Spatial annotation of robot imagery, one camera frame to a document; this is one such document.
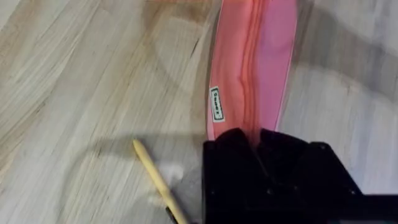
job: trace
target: pink fabric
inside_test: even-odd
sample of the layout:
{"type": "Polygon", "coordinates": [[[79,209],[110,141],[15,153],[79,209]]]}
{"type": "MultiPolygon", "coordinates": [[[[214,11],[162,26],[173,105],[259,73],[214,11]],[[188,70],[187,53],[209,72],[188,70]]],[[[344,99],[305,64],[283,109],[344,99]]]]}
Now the pink fabric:
{"type": "Polygon", "coordinates": [[[255,143],[260,128],[277,128],[295,26],[295,0],[223,1],[210,78],[219,101],[209,94],[209,140],[241,128],[255,143]],[[218,103],[222,121],[214,119],[218,103]]]}

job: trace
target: black plastic object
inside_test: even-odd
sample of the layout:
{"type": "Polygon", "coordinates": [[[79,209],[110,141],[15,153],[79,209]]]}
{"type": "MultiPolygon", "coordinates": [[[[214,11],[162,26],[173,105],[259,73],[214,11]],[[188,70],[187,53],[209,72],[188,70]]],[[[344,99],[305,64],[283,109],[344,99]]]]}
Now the black plastic object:
{"type": "Polygon", "coordinates": [[[398,197],[363,195],[325,143],[262,130],[253,149],[232,129],[203,148],[205,224],[398,220],[398,197]]]}

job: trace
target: white label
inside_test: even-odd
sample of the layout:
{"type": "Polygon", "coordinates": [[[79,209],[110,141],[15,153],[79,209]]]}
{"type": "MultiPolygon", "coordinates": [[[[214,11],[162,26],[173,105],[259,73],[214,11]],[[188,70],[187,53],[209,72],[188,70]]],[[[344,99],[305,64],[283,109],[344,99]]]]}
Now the white label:
{"type": "Polygon", "coordinates": [[[223,108],[221,107],[220,92],[218,86],[210,89],[211,111],[213,112],[213,122],[224,122],[223,108]]]}

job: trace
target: light wood surface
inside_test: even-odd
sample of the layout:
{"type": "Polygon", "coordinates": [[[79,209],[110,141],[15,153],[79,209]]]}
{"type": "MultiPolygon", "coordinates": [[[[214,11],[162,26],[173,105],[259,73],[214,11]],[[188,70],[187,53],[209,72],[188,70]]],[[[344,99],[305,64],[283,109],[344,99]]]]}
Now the light wood surface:
{"type": "MultiPolygon", "coordinates": [[[[149,149],[200,222],[219,1],[0,1],[0,223],[170,223],[149,149]]],[[[332,145],[366,193],[398,193],[398,2],[298,0],[280,131],[332,145]]]]}

